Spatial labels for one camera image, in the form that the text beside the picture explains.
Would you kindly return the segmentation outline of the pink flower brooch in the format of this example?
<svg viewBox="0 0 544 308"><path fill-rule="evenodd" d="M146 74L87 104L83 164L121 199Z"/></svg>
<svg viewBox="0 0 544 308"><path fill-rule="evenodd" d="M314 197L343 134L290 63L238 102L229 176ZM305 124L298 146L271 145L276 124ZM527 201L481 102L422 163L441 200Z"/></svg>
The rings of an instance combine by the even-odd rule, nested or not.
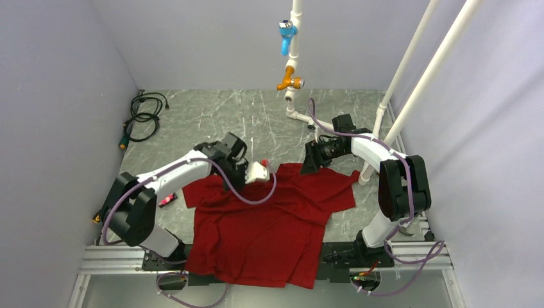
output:
<svg viewBox="0 0 544 308"><path fill-rule="evenodd" d="M176 199L178 198L177 194L176 193L173 193L173 194L169 194L164 200L162 200L158 206L160 208L163 208L167 205L169 205L170 203L174 202Z"/></svg>

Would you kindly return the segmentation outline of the red t-shirt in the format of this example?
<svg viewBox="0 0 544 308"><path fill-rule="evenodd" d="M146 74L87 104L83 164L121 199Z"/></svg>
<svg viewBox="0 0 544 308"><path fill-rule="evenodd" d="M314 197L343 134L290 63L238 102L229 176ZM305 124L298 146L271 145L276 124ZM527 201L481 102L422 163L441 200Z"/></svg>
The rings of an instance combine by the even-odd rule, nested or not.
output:
<svg viewBox="0 0 544 308"><path fill-rule="evenodd" d="M185 202L194 209L187 270L230 284L312 289L325 227L333 213L355 207L359 174L300 169L281 164L276 180L250 184L240 198L216 175L186 186Z"/></svg>

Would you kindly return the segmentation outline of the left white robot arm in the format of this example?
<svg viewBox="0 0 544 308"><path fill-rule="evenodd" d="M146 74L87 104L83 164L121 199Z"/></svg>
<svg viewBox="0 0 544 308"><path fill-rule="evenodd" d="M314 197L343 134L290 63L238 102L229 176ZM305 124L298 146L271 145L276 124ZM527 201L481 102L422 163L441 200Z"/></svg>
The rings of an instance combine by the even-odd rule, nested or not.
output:
<svg viewBox="0 0 544 308"><path fill-rule="evenodd" d="M233 133L214 142L202 142L183 157L141 175L119 174L95 221L102 223L102 240L110 245L107 233L119 242L140 246L158 256L167 269L179 268L185 261L185 244L156 223L156 208L170 194L210 175L220 175L233 190L246 185L248 161L246 143Z"/></svg>

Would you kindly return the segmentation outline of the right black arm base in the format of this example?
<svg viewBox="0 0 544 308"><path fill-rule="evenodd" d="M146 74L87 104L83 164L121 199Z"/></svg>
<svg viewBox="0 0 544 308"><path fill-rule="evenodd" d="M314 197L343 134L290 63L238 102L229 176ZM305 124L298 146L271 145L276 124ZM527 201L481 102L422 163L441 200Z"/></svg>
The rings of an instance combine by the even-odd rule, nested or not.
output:
<svg viewBox="0 0 544 308"><path fill-rule="evenodd" d="M380 270L394 265L383 247L368 248L361 240L327 242L321 247L316 279L352 283L360 291L373 292L381 283Z"/></svg>

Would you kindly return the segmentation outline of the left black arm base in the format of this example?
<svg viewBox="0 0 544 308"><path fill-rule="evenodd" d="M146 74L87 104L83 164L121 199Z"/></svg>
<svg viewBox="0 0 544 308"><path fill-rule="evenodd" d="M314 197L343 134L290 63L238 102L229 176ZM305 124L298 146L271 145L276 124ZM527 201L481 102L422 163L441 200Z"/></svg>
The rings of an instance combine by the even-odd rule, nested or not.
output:
<svg viewBox="0 0 544 308"><path fill-rule="evenodd" d="M197 275L186 270L185 263L192 250L192 244L186 244L183 241L180 242L169 257L162 257L150 248L143 246L144 259L142 270L181 273L183 276L178 277L179 282L174 281L174 275L160 279L159 286L166 287L167 291L181 291L183 287L200 287L223 283L223 281L213 275Z"/></svg>

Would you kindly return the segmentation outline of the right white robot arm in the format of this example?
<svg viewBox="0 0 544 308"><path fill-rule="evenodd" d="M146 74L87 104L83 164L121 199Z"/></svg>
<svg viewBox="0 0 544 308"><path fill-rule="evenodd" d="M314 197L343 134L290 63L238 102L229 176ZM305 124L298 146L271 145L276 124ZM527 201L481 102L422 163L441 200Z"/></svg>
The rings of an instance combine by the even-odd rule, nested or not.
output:
<svg viewBox="0 0 544 308"><path fill-rule="evenodd" d="M379 212L364 227L363 243L353 249L357 264L369 266L378 258L378 247L391 234L431 206L431 193L424 159L400 153L377 139L369 129L357 128L348 114L332 120L331 135L305 144L303 175L318 172L333 159L359 157L378 171Z"/></svg>

